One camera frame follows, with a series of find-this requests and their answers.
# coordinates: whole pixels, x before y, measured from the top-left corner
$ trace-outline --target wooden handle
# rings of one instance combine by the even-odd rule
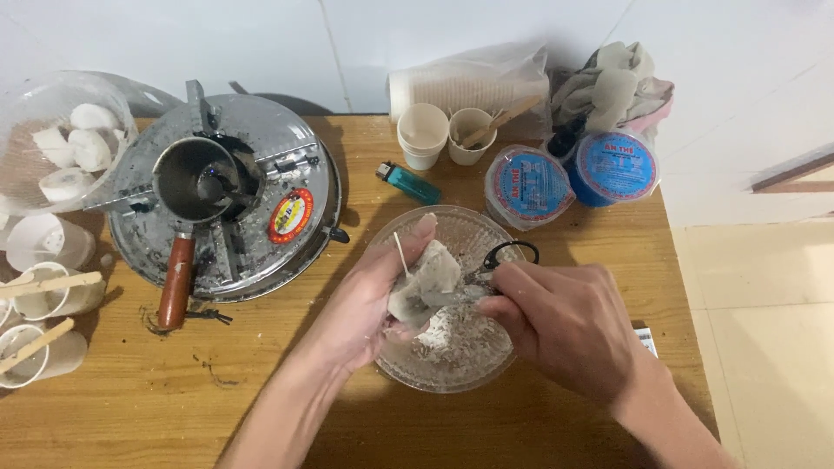
[[[15,296],[31,295],[44,291],[60,290],[79,285],[92,285],[102,281],[101,272],[90,272],[88,274],[70,275],[69,277],[58,277],[57,279],[34,281],[12,285],[11,282],[0,286],[0,298],[14,298]]]
[[[35,355],[35,353],[37,353],[38,350],[41,350],[43,347],[53,343],[61,335],[68,333],[74,325],[75,321],[73,320],[73,318],[67,318],[63,320],[61,324],[56,325],[50,330],[47,330],[37,339],[21,347],[20,350],[16,351],[14,354],[12,354],[12,356],[4,359],[3,361],[0,361],[0,375],[5,373],[6,371],[11,370],[15,365],[17,365],[21,361],[24,361],[30,356]]]
[[[489,132],[497,129],[498,127],[508,123],[511,119],[517,117],[518,115],[522,114],[523,112],[527,111],[528,109],[536,106],[536,104],[541,101],[541,96],[528,96],[521,100],[520,103],[516,104],[510,110],[506,111],[505,113],[501,114],[500,116],[492,119],[492,122],[489,125],[485,125],[478,130],[475,130],[469,137],[466,137],[463,142],[460,143],[460,147],[467,149],[474,145],[478,140],[487,135]]]
[[[159,329],[179,329],[188,309],[191,292],[191,269],[194,264],[194,237],[190,233],[177,233],[168,258],[165,287],[159,299]]]

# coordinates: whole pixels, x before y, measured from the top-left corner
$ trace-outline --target plastic bag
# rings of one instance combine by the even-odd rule
[[[530,95],[542,100],[501,132],[542,139],[550,132],[550,81],[545,43],[503,43],[389,73],[391,122],[412,104],[429,103],[450,115],[463,108],[498,113]]]

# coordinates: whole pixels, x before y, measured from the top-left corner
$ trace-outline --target product label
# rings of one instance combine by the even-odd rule
[[[576,164],[582,179],[611,200],[633,200],[650,193],[657,181],[657,163],[649,149],[625,134],[600,134],[581,152]]]
[[[499,162],[493,190],[502,207],[528,221],[557,215],[575,197],[565,171],[554,160],[527,153]]]
[[[276,244],[288,243],[307,226],[313,213],[313,195],[307,189],[293,189],[275,205],[267,236]]]

